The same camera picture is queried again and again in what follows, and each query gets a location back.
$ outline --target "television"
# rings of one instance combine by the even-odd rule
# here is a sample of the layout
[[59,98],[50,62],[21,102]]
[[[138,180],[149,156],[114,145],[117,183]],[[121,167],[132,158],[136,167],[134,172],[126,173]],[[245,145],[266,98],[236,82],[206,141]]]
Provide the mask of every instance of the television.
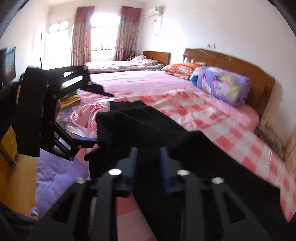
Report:
[[0,50],[0,89],[15,78],[15,47]]

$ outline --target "wall socket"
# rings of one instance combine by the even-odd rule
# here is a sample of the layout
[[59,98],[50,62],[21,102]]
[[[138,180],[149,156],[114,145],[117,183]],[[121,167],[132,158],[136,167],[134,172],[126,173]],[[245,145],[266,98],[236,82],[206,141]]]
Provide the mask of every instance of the wall socket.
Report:
[[207,44],[209,49],[216,49],[216,44]]

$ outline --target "pink bedsheet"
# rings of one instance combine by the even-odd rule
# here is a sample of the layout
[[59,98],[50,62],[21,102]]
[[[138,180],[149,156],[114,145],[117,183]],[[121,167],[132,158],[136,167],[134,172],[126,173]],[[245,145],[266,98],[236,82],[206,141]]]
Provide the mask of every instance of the pink bedsheet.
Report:
[[110,101],[143,101],[169,116],[188,131],[202,131],[216,146],[249,171],[280,189],[286,219],[296,211],[296,181],[283,161],[255,134],[208,102],[201,92],[175,90],[166,94],[101,99],[74,111],[67,130],[96,137],[97,112],[110,110]]
[[[253,121],[258,120],[251,107],[245,105],[236,109],[206,94],[190,82],[162,72],[96,74],[91,78],[102,84],[106,92],[113,93],[115,98],[80,91],[86,106],[74,111],[68,130],[71,131],[73,127],[72,130],[82,132],[79,133],[81,136],[95,137],[95,114],[98,111],[108,111],[110,100],[142,100],[168,115],[185,129],[202,130],[238,163],[272,185],[278,186],[281,190],[282,210],[287,220],[292,218],[296,210],[296,182],[271,149],[247,130],[254,129],[254,123],[251,125],[252,118]],[[86,153],[87,150],[82,149],[81,156],[77,157],[81,160]],[[120,240],[156,240],[133,197],[117,198],[116,205]]]
[[[208,102],[248,130],[254,132],[259,123],[259,116],[252,107],[243,105],[235,108],[198,89],[190,81],[182,80],[162,71],[92,74],[91,79],[93,82],[103,85],[105,91],[114,94],[115,97],[166,93],[172,90],[197,91]],[[85,91],[79,91],[79,95],[84,105],[108,98]]]

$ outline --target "pink checkered bedsheet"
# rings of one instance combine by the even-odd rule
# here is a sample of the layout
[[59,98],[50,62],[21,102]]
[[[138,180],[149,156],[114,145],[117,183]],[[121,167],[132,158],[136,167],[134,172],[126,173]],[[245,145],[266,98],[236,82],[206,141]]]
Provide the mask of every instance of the pink checkered bedsheet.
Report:
[[[293,217],[296,211],[296,182],[282,160],[256,135],[203,98],[199,91],[170,91],[166,94],[101,99],[74,111],[70,116],[71,124],[68,130],[96,137],[95,115],[98,111],[109,111],[111,100],[142,100],[186,130],[201,130],[238,163],[279,187],[283,213],[288,221]],[[117,219],[120,240],[156,240],[134,198],[117,199]]]

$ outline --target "folded blanket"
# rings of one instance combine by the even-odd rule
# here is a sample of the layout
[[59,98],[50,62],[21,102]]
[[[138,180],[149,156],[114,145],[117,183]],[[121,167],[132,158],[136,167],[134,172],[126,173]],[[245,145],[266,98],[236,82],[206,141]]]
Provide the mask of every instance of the folded blanket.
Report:
[[64,96],[63,98],[60,99],[60,109],[59,111],[64,111],[66,109],[72,108],[74,106],[80,105],[81,99],[79,95],[77,94],[77,90],[71,92],[70,94]]

